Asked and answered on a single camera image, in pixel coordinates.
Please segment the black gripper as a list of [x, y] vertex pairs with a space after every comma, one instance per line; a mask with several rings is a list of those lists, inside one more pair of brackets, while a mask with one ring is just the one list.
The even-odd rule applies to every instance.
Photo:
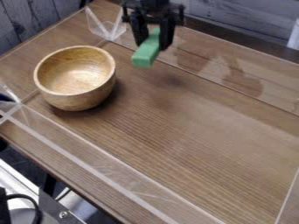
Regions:
[[182, 3], [173, 3], [171, 0], [122, 0], [121, 5], [123, 9], [122, 20], [126, 23], [131, 20], [131, 28], [138, 46], [149, 38], [147, 22], [158, 24], [159, 19], [163, 18], [161, 20], [159, 45], [161, 50], [165, 51], [174, 42], [177, 24], [183, 25], [185, 23], [185, 5]]

